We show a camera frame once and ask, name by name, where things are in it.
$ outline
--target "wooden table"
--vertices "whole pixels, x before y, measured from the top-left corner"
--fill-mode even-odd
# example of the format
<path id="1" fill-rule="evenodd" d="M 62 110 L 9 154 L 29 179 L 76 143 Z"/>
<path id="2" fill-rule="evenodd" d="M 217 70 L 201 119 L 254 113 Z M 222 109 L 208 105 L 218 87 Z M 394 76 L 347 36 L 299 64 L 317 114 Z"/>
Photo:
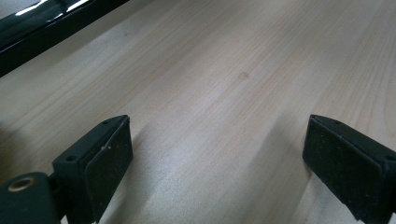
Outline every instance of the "wooden table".
<path id="1" fill-rule="evenodd" d="M 310 114 L 396 148 L 396 1 L 131 0 L 0 78 L 0 182 L 127 114 L 101 223 L 356 223 L 305 167 Z"/>

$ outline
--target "wood grain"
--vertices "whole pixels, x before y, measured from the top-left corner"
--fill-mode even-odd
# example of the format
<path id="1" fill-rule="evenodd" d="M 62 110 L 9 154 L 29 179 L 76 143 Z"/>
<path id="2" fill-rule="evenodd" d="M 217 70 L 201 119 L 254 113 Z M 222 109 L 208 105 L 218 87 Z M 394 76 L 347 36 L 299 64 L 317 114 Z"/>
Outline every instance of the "wood grain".
<path id="1" fill-rule="evenodd" d="M 356 223 L 304 166 L 306 125 L 396 148 L 395 22 L 392 0 L 132 0 L 0 78 L 0 182 L 128 114 L 101 223 Z"/>

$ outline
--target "light wood surface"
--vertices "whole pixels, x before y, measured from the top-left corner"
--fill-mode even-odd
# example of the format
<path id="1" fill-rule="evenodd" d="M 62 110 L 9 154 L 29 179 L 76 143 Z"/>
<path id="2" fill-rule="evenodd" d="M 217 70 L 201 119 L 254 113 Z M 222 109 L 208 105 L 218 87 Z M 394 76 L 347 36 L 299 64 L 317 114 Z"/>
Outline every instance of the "light wood surface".
<path id="1" fill-rule="evenodd" d="M 132 0 L 0 78 L 0 182 L 127 114 L 101 223 L 356 223 L 304 166 L 306 125 L 396 148 L 395 24 L 393 0 Z"/>

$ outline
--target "black object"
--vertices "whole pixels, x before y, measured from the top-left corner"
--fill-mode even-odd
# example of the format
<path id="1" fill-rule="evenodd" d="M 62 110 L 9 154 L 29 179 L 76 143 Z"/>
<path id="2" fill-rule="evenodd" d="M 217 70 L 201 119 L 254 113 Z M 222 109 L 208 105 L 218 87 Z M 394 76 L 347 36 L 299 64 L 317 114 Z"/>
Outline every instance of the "black object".
<path id="1" fill-rule="evenodd" d="M 0 77 L 129 0 L 41 0 L 0 20 Z"/>
<path id="2" fill-rule="evenodd" d="M 80 138 L 52 165 L 0 188 L 0 223 L 99 222 L 133 158 L 129 117 L 108 119 Z"/>
<path id="3" fill-rule="evenodd" d="M 389 222 L 395 211 L 394 151 L 337 120 L 312 115 L 303 157 L 357 220 Z"/>

